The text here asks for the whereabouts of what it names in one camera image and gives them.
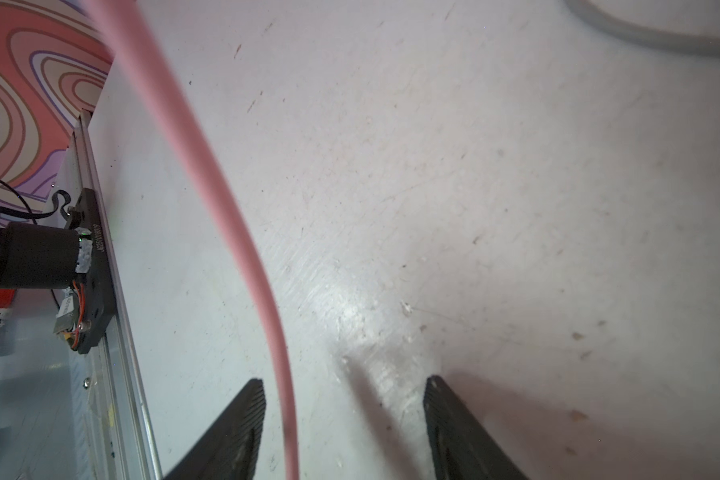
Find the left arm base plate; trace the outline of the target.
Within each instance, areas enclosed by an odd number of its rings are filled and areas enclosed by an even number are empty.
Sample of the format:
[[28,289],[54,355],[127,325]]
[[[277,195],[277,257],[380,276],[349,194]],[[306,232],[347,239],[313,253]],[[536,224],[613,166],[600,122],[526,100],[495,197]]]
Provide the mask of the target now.
[[117,300],[96,193],[84,188],[62,229],[62,298],[54,333],[84,355],[104,337]]

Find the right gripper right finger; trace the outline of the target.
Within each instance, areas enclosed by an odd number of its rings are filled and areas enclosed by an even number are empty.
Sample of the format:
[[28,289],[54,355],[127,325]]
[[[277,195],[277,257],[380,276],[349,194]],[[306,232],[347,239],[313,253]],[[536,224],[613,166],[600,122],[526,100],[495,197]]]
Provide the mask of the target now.
[[438,480],[526,480],[445,380],[426,381],[423,408]]

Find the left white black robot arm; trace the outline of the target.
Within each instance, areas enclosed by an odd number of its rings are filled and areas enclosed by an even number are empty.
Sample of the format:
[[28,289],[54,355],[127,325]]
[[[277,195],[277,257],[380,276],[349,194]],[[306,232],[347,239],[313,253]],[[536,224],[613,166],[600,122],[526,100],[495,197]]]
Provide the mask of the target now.
[[87,228],[11,222],[0,226],[0,288],[66,288],[88,273],[92,256],[93,234]]

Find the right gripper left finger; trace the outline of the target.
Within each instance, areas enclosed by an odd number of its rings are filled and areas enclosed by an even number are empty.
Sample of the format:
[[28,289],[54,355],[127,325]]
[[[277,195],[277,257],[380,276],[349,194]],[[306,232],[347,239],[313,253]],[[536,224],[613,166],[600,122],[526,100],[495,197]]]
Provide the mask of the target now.
[[165,479],[252,479],[265,411],[263,381],[250,379]]

